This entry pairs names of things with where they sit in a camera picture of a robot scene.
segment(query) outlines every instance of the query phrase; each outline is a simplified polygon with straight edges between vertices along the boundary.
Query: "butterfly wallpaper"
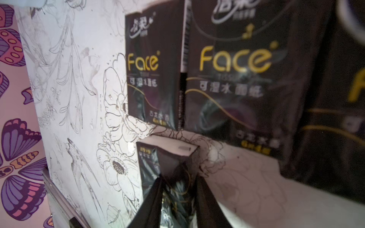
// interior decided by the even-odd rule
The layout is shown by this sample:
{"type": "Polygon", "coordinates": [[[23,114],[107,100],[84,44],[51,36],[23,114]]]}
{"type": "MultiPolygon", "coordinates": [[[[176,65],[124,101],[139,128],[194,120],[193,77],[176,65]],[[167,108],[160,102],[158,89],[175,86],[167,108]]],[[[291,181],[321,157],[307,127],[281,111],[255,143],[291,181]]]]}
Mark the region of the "butterfly wallpaper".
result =
{"type": "Polygon", "coordinates": [[[47,166],[14,9],[0,5],[1,227],[53,227],[47,166]]]}

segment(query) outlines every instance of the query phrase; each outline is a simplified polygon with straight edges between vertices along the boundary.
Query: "tissue package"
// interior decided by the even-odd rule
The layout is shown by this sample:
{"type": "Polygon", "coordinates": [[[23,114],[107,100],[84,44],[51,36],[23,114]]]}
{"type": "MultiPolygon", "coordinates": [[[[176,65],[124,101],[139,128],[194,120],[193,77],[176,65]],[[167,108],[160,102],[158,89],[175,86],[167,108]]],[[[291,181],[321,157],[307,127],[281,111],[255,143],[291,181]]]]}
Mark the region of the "tissue package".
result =
{"type": "Polygon", "coordinates": [[[332,5],[193,1],[184,129],[288,154],[332,5]]]}
{"type": "Polygon", "coordinates": [[[194,213],[198,146],[152,135],[137,142],[142,193],[145,199],[158,177],[164,180],[161,227],[188,228],[194,213]]]}
{"type": "Polygon", "coordinates": [[[365,39],[363,1],[339,1],[317,61],[292,154],[281,174],[365,203],[365,39]]]}
{"type": "Polygon", "coordinates": [[[187,1],[158,1],[126,15],[128,113],[178,130],[183,120],[187,1]]]}

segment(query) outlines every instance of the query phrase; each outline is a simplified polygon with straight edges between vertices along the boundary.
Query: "butterfly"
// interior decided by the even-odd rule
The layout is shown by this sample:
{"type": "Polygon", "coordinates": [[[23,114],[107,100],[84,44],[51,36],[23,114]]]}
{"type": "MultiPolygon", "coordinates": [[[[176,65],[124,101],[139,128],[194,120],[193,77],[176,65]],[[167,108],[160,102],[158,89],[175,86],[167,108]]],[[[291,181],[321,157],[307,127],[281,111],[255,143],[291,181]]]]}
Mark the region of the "butterfly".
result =
{"type": "Polygon", "coordinates": [[[8,120],[1,133],[0,178],[7,177],[1,201],[6,213],[18,221],[30,218],[46,196],[44,184],[39,183],[43,181],[46,158],[29,164],[39,153],[26,153],[41,138],[39,132],[28,129],[21,119],[8,120]]]}
{"type": "Polygon", "coordinates": [[[9,5],[0,5],[0,61],[11,66],[24,66],[20,34],[9,27],[13,24],[14,10],[9,5]]]}
{"type": "Polygon", "coordinates": [[[0,97],[5,93],[5,90],[9,87],[9,79],[0,72],[0,97]]]}
{"type": "Polygon", "coordinates": [[[45,222],[43,223],[44,228],[54,228],[53,226],[53,218],[52,216],[48,217],[45,222]]]}
{"type": "Polygon", "coordinates": [[[30,87],[23,90],[22,95],[25,98],[25,101],[23,104],[29,104],[30,102],[34,101],[32,89],[30,87]]]}

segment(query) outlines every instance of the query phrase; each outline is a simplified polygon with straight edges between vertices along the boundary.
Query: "purple butterfly wing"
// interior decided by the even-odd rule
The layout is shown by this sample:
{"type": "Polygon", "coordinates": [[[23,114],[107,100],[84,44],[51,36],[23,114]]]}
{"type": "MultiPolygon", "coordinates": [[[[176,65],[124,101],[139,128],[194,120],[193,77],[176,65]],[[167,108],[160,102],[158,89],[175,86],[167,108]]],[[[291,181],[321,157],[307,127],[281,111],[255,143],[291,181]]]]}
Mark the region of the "purple butterfly wing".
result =
{"type": "Polygon", "coordinates": [[[42,170],[47,166],[46,158],[42,158],[25,168],[22,168],[18,174],[36,181],[43,181],[42,170]]]}
{"type": "Polygon", "coordinates": [[[46,196],[44,184],[28,181],[17,175],[9,176],[1,190],[5,211],[13,219],[24,221],[32,216],[46,196]]]}
{"type": "Polygon", "coordinates": [[[0,167],[3,165],[3,158],[0,155],[0,167]]]}
{"type": "Polygon", "coordinates": [[[26,64],[20,34],[14,29],[0,30],[0,61],[11,66],[26,64]]]}
{"type": "Polygon", "coordinates": [[[45,222],[43,223],[44,228],[54,228],[53,226],[53,218],[52,216],[48,217],[45,222]]]}
{"type": "Polygon", "coordinates": [[[5,93],[5,90],[8,87],[9,87],[9,79],[2,72],[0,72],[0,98],[5,93]]]}
{"type": "Polygon", "coordinates": [[[27,122],[21,119],[9,120],[3,127],[1,146],[5,160],[10,161],[36,145],[42,136],[27,129],[27,122]]]}
{"type": "Polygon", "coordinates": [[[9,5],[0,5],[0,28],[13,24],[14,10],[9,5]]]}
{"type": "Polygon", "coordinates": [[[23,104],[29,104],[30,102],[33,102],[33,94],[32,94],[32,89],[26,88],[25,90],[22,91],[22,95],[25,98],[25,101],[23,104]]]}

